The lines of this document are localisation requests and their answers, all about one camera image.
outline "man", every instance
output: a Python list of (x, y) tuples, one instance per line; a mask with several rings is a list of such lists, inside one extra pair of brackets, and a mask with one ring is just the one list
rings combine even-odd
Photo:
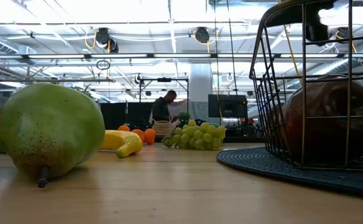
[(170, 90), (164, 97), (158, 98), (152, 106), (152, 119), (155, 121), (169, 121), (168, 104), (173, 103), (176, 96), (176, 92)]

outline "black wire basket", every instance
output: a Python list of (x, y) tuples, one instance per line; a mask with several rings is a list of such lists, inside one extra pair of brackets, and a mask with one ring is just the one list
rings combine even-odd
[[(353, 43), (363, 36), (353, 36), (353, 1), (349, 0), (347, 37), (329, 38), (328, 28), (319, 23), (318, 11), (331, 9), (334, 3), (289, 0), (270, 8), (259, 24), (249, 78), (254, 81), (268, 152), (302, 168), (363, 170), (363, 72), (352, 72), (353, 63), (363, 58), (363, 53), (353, 53)], [(273, 63), (280, 57), (271, 53), (267, 28), (291, 23), (302, 24), (303, 71), (296, 76), (276, 76)], [(347, 73), (308, 73), (306, 46), (338, 42), (348, 43), (348, 51), (332, 57), (345, 64)], [(265, 66), (263, 74), (255, 73), (259, 60)], [(287, 89), (290, 80), (301, 84), (292, 95)]]

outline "yellow banana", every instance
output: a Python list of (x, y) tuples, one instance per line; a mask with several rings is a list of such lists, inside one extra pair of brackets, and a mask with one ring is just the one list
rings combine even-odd
[(143, 142), (136, 133), (106, 130), (100, 149), (116, 150), (117, 156), (122, 158), (140, 152), (143, 149)]

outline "desk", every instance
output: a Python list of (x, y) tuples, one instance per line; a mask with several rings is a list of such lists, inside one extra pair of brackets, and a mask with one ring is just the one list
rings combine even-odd
[(46, 189), (0, 155), (0, 224), (363, 223), (361, 198), (239, 172), (216, 153), (160, 144), (124, 159), (99, 152)]

